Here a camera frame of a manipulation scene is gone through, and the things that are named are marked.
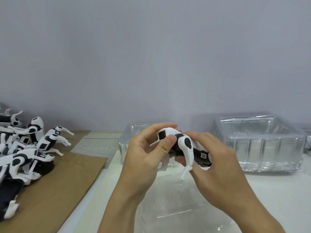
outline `transparent plastic tray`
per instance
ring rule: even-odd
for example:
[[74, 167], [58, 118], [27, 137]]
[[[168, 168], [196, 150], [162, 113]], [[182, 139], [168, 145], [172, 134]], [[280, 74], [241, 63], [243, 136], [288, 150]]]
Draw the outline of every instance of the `transparent plastic tray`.
[[306, 133], [278, 115], [216, 118], [212, 133], [235, 150], [244, 171], [293, 172], [301, 165]]
[[[124, 162], [124, 158], [127, 152], [130, 139], [136, 136], [138, 133], [140, 133], [142, 130], [144, 130], [146, 127], [150, 126], [151, 124], [153, 123], [131, 123], [126, 126], [125, 130], [123, 131], [122, 135], [119, 138], [119, 150], [121, 153], [121, 163]], [[174, 158], [171, 158], [168, 166], [174, 167], [177, 165], [178, 163], [174, 160]]]
[[135, 233], [240, 232], [224, 212], [209, 204], [191, 176], [157, 177], [138, 207]]

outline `brown cardboard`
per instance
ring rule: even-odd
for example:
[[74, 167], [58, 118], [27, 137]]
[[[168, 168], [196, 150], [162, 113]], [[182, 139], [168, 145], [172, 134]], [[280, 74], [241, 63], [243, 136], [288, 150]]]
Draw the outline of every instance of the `brown cardboard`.
[[90, 131], [65, 135], [72, 144], [54, 147], [64, 153], [55, 155], [49, 174], [25, 186], [17, 198], [15, 215], [0, 222], [1, 233], [55, 233], [95, 181], [107, 158], [72, 153], [70, 150]]

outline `qr code sticker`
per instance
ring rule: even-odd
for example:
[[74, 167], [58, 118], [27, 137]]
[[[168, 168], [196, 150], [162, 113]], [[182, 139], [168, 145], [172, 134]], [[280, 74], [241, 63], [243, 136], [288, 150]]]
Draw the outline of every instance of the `qr code sticker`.
[[201, 158], [204, 158], [204, 159], [206, 159], [206, 154], [203, 154], [203, 153], [201, 153]]

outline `human hand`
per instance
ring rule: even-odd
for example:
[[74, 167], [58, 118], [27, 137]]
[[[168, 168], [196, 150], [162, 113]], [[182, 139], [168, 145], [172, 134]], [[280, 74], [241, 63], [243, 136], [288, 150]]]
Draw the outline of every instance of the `human hand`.
[[[185, 133], [198, 141], [212, 157], [212, 166], [203, 170], [194, 162], [190, 172], [204, 198], [216, 208], [234, 217], [249, 208], [250, 202], [260, 203], [247, 182], [233, 149], [210, 133]], [[175, 160], [185, 166], [185, 158]]]
[[153, 124], [129, 142], [116, 189], [123, 188], [138, 202], [142, 201], [147, 190], [153, 184], [159, 164], [177, 140], [174, 135], [169, 135], [160, 143], [150, 146], [157, 141], [157, 132], [166, 127], [176, 128], [177, 124]]

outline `person's right arm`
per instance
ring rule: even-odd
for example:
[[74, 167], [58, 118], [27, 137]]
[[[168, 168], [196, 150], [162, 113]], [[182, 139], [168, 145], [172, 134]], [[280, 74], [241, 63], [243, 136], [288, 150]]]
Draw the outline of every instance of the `person's right arm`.
[[[194, 162], [190, 172], [209, 203], [229, 215], [243, 233], [285, 233], [253, 192], [233, 149], [210, 133], [185, 134], [198, 141], [212, 157], [208, 170]], [[175, 160], [185, 165], [183, 156]]]

